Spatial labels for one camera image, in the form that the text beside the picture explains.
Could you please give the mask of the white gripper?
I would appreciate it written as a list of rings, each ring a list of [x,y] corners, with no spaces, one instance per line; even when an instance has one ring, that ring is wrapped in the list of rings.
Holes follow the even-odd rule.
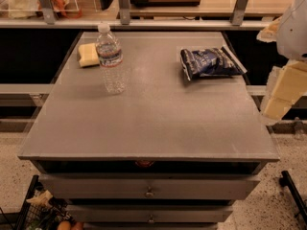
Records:
[[[290,60],[273,66],[260,105],[260,120],[266,126],[279,122],[307,92],[307,0],[295,0],[283,15],[261,30],[261,42],[275,42],[277,52]]]

